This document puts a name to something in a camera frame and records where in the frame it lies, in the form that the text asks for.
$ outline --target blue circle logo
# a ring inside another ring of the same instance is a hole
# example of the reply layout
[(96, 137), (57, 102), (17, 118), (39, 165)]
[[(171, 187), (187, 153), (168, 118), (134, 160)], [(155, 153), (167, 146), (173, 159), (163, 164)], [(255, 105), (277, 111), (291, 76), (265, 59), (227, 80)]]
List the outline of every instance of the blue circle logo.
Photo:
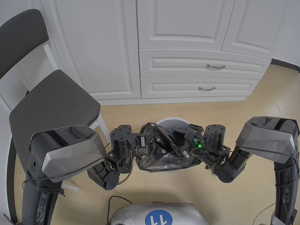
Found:
[(165, 210), (154, 210), (148, 213), (145, 218), (146, 225), (172, 225), (173, 218)]

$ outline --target black cylindrical motor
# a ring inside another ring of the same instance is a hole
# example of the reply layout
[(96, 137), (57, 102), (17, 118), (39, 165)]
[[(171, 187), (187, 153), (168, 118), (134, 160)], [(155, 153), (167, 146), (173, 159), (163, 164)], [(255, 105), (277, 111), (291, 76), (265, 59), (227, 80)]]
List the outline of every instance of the black cylindrical motor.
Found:
[(120, 159), (123, 157), (119, 162), (120, 173), (129, 173), (132, 165), (132, 159), (129, 154), (131, 148), (128, 144), (130, 138), (132, 138), (130, 126), (121, 125), (110, 133), (112, 153)]
[(220, 124), (208, 125), (205, 128), (203, 141), (206, 148), (210, 150), (219, 150), (223, 147), (225, 137), (225, 126)]

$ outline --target chair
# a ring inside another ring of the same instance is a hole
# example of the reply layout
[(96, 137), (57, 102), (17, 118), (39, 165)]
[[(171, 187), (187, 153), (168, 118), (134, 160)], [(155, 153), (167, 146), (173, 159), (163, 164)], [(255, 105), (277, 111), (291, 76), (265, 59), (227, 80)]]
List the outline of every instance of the chair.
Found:
[[(110, 141), (100, 104), (58, 69), (48, 40), (43, 16), (36, 9), (24, 11), (0, 27), (0, 79), (39, 45), (43, 45), (54, 69), (10, 112), (12, 138), (24, 171), (28, 167), (28, 145), (33, 133), (68, 125), (87, 125), (92, 129), (99, 126), (107, 143)], [(1, 96), (0, 104), (5, 106)]]

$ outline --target gray chair backrest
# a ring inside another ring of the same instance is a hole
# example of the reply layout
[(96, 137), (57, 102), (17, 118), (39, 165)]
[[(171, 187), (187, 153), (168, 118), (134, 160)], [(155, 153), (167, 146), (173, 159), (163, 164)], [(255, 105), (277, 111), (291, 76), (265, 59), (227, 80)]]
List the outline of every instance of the gray chair backrest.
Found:
[(49, 40), (39, 10), (26, 10), (0, 27), (0, 79), (33, 49)]

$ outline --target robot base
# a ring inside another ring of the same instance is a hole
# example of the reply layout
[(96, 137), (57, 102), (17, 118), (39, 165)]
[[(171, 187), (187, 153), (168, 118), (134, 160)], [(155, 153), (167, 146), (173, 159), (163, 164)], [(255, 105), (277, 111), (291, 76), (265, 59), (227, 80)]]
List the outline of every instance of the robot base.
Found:
[(211, 225), (205, 215), (190, 203), (130, 204), (119, 208), (111, 225)]

